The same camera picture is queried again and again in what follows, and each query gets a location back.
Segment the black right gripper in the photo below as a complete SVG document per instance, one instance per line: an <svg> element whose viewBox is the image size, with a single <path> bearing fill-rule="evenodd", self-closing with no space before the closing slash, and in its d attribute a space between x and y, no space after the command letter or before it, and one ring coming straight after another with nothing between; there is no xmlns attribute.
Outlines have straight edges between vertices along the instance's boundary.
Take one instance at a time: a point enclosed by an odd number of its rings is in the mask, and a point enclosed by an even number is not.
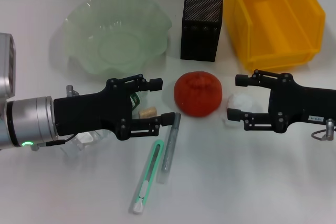
<svg viewBox="0 0 336 224"><path fill-rule="evenodd" d="M256 69L249 77L237 74L235 85L271 89L268 113L251 113L227 109L229 121L244 123L245 131L284 133L297 122L335 124L335 90L304 87L289 73L273 73Z"/></svg>

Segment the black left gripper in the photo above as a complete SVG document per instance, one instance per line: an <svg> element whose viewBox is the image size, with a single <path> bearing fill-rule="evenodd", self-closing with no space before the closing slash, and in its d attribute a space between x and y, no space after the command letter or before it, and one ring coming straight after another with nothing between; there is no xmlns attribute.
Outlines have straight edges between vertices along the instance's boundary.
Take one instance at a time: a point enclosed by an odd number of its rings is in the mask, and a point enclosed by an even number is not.
<svg viewBox="0 0 336 224"><path fill-rule="evenodd" d="M96 130L109 130L118 140L158 136L161 126L174 124L175 113L145 119L132 118L130 95L142 91L160 91L161 78L147 81L143 74L112 78L97 93L54 100L55 125L59 136Z"/></svg>

